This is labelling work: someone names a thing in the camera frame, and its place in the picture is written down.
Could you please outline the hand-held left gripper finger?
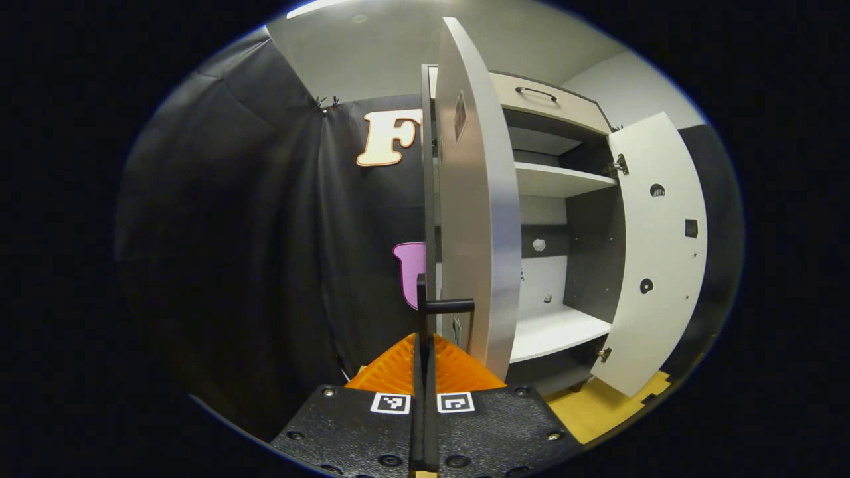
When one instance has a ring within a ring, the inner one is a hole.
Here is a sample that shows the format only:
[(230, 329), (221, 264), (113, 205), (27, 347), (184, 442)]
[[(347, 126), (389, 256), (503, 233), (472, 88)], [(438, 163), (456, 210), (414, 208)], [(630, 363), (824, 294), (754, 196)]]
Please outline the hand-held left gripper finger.
[(423, 384), (424, 463), (440, 477), (529, 477), (582, 451), (534, 386), (502, 382), (441, 336)]
[(348, 384), (322, 384), (270, 445), (323, 477), (412, 477), (422, 457), (416, 334)]

